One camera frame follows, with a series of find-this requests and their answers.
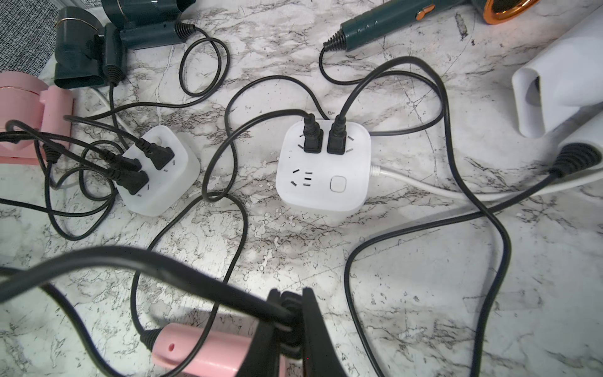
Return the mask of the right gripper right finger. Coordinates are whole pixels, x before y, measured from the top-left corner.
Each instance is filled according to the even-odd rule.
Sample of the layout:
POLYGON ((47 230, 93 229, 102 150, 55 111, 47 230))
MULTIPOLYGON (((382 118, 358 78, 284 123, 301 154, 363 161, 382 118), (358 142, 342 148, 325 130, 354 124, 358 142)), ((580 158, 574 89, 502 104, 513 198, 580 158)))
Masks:
POLYGON ((311 288, 302 291, 304 326, 303 375, 346 376, 335 352, 317 298, 311 288))

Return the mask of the pink dryer front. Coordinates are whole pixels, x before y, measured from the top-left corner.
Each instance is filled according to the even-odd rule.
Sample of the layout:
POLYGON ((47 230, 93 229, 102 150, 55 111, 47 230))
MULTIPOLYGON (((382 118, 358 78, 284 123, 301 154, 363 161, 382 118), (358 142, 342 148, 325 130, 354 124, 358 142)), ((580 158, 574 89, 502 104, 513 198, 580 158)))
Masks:
MULTIPOLYGON (((175 369, 192 352, 202 328, 169 324, 152 340, 152 361, 175 369)), ((251 347, 251 337, 210 331, 206 341, 184 373, 194 376, 235 376, 251 347)))

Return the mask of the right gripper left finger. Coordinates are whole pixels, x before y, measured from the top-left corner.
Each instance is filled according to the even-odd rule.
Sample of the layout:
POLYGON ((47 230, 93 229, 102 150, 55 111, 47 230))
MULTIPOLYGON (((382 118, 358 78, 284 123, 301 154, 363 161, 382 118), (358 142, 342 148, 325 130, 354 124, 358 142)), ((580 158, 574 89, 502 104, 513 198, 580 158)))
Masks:
POLYGON ((262 320, 236 377, 278 376, 280 373, 279 319, 262 320))

